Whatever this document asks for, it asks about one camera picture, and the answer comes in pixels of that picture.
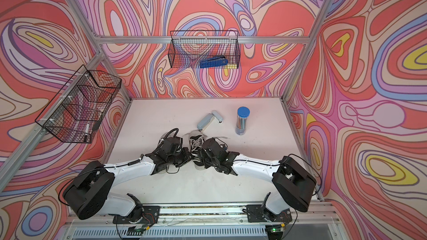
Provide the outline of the black canvas sneaker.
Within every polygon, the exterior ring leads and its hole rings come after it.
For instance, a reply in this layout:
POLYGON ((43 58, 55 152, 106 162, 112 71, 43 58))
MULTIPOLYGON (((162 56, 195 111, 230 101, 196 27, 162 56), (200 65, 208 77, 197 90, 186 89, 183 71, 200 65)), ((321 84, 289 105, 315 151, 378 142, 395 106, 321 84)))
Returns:
POLYGON ((157 159, 156 173, 164 173, 168 166, 173 164, 175 147, 175 140, 173 137, 170 137, 170 133, 162 137, 155 152, 157 159))
MULTIPOLYGON (((219 144, 226 144, 223 140, 220 140, 218 137, 214 137, 214 138, 216 139, 216 141, 219 144)), ((194 164, 198 170, 206 170, 207 169, 203 166, 203 164, 201 163, 201 161, 197 155, 198 150, 201 148, 202 144, 206 140, 208 140, 208 139, 206 139, 205 135, 201 134, 201 132, 199 132, 199 131, 193 131, 189 137, 190 152, 193 155, 192 161, 194 162, 194 164)))

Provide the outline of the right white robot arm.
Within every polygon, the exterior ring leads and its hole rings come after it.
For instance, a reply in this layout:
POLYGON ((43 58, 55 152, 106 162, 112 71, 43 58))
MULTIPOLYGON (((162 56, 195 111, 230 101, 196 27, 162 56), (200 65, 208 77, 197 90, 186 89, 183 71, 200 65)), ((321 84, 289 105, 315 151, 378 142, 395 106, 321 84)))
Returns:
POLYGON ((191 137, 190 147, 200 167, 212 167, 219 173, 272 183, 275 191, 269 192, 264 201, 266 213, 278 215, 289 208, 308 211, 316 179, 290 156, 273 161, 251 158, 228 151, 228 146, 216 138, 195 140, 195 137, 191 137))

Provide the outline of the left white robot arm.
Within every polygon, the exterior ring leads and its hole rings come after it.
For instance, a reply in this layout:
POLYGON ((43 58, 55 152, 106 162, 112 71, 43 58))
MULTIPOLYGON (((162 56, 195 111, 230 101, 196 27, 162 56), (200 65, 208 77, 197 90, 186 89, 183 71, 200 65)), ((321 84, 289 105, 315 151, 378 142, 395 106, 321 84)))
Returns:
POLYGON ((111 188, 127 181, 166 171, 169 166, 180 168, 193 160, 181 137, 161 139, 149 154, 119 164, 90 162, 77 177, 61 190, 62 198, 80 220, 97 214, 122 217, 138 223, 145 216, 141 201, 131 193, 112 193, 111 188))

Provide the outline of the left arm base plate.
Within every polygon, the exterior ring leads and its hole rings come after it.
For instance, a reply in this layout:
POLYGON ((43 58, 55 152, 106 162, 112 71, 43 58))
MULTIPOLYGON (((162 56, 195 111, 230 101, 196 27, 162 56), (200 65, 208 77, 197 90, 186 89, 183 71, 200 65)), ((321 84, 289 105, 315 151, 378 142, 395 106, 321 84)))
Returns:
POLYGON ((128 216, 115 215, 113 224, 145 224, 152 226, 159 220, 160 206, 136 207, 128 216))

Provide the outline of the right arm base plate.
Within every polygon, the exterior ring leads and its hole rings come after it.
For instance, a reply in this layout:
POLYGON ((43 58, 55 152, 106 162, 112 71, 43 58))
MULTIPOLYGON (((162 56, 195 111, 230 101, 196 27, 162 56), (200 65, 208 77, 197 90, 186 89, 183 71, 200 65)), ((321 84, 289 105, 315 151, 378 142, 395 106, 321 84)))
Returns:
POLYGON ((247 215, 248 222, 280 222, 288 224, 293 221, 290 210, 284 210, 279 214, 274 214, 261 204, 248 204, 242 209, 247 215))

